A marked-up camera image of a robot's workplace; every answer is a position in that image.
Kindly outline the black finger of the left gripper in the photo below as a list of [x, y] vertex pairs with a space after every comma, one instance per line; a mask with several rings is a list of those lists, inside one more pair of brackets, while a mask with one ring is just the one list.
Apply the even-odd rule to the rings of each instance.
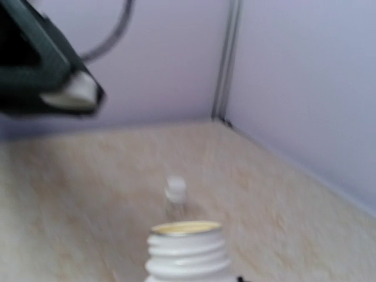
[[93, 116], [103, 103], [103, 88], [81, 61], [73, 61], [54, 90], [1, 85], [1, 113], [12, 117]]
[[28, 1], [1, 1], [1, 95], [57, 94], [91, 80], [96, 96], [103, 88], [62, 32]]

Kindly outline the white pill bottle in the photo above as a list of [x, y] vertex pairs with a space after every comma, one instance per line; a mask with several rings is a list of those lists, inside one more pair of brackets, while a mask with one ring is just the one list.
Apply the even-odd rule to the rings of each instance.
[[181, 220], [186, 213], [187, 185], [184, 178], [170, 176], [164, 189], [166, 197], [166, 215], [170, 221]]
[[237, 281], [222, 225], [178, 221], [151, 228], [146, 281]]

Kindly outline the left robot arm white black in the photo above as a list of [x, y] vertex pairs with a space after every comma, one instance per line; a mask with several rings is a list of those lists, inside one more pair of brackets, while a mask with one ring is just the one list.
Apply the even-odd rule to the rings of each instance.
[[124, 1], [107, 38], [79, 55], [32, 1], [1, 1], [1, 113], [13, 117], [93, 116], [106, 98], [86, 64], [124, 36], [133, 1]]

